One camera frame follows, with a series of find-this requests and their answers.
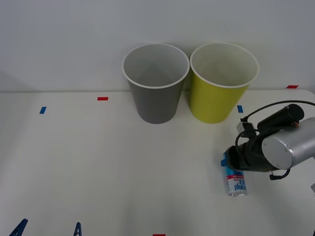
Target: yellow cup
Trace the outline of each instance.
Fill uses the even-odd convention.
[[[254,55],[231,43],[198,47],[190,57],[190,66],[190,110],[205,123],[224,121],[259,73]]]

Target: white wall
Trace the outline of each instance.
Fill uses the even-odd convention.
[[[252,88],[315,88],[313,0],[3,0],[0,90],[128,90],[124,55],[167,42],[188,55],[209,41],[260,62]]]

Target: can label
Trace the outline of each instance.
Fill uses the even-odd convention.
[[[225,166],[226,185],[229,194],[246,193],[244,174],[241,171],[234,171]]]

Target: gray cup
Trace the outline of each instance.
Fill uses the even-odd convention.
[[[189,59],[180,49],[163,43],[133,49],[123,61],[123,73],[140,117],[161,124],[176,113]]]

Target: cup rim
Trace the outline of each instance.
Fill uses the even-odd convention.
[[[192,58],[193,58],[193,56],[195,55],[195,53],[196,53],[198,50],[200,50],[200,49],[203,48],[203,47],[209,46],[209,45],[211,45],[211,44],[226,44],[226,45],[231,45],[231,46],[240,48],[240,49],[242,49],[243,51],[245,51],[246,53],[248,53],[248,54],[254,59],[254,61],[256,62],[256,65],[257,65],[257,72],[256,72],[256,75],[254,76],[254,78],[253,78],[252,80],[248,81],[248,82],[245,83],[245,84],[237,85],[237,86],[218,85],[218,84],[215,84],[215,83],[213,83],[213,82],[210,82],[210,81],[204,79],[201,75],[198,74],[198,72],[197,72],[197,71],[195,70],[195,68],[193,67],[193,65],[192,65]],[[206,83],[208,83],[208,84],[210,84],[210,85],[214,85],[214,86],[216,86],[216,87],[221,87],[221,88],[225,88],[225,89],[236,89],[236,88],[242,88],[242,87],[245,87],[245,86],[249,85],[251,82],[253,82],[253,81],[257,78],[257,76],[258,76],[258,74],[259,74],[259,71],[260,71],[260,67],[259,67],[258,60],[256,59],[256,57],[255,57],[249,50],[247,50],[247,49],[245,49],[245,48],[243,48],[243,47],[241,47],[241,46],[239,46],[239,45],[236,45],[236,44],[234,44],[234,43],[228,43],[228,42],[215,42],[215,43],[206,43],[206,44],[203,44],[203,45],[197,47],[197,48],[193,51],[193,53],[192,53],[191,56],[190,56],[190,60],[189,60],[189,61],[190,61],[190,67],[191,67],[191,69],[193,70],[193,72],[194,72],[201,80],[203,80],[204,82],[206,82]]]
[[[131,54],[133,51],[137,50],[138,48],[142,48],[142,47],[145,47],[145,46],[148,46],[148,45],[164,45],[164,46],[167,46],[167,47],[174,48],[174,49],[178,50],[180,53],[182,53],[184,55],[184,57],[186,58],[186,61],[187,61],[187,70],[186,70],[185,74],[179,80],[177,80],[177,81],[175,81],[175,82],[173,82],[173,83],[171,83],[169,85],[158,86],[158,87],[142,85],[142,84],[139,84],[139,83],[133,81],[131,78],[129,78],[129,76],[126,74],[125,69],[124,69],[124,64],[125,64],[126,58],[129,56],[129,54]],[[140,45],[138,47],[135,47],[135,48],[133,48],[131,51],[129,51],[126,54],[126,56],[123,59],[123,64],[122,64],[122,70],[123,70],[124,76],[131,83],[133,83],[134,85],[137,85],[139,87],[146,88],[146,89],[165,89],[165,88],[174,86],[174,85],[178,84],[179,82],[181,82],[188,75],[189,69],[190,69],[190,62],[189,62],[189,59],[188,59],[187,55],[181,49],[179,49],[179,48],[177,48],[177,47],[175,47],[173,45],[167,44],[167,43],[146,43],[146,44],[142,44],[142,45]]]

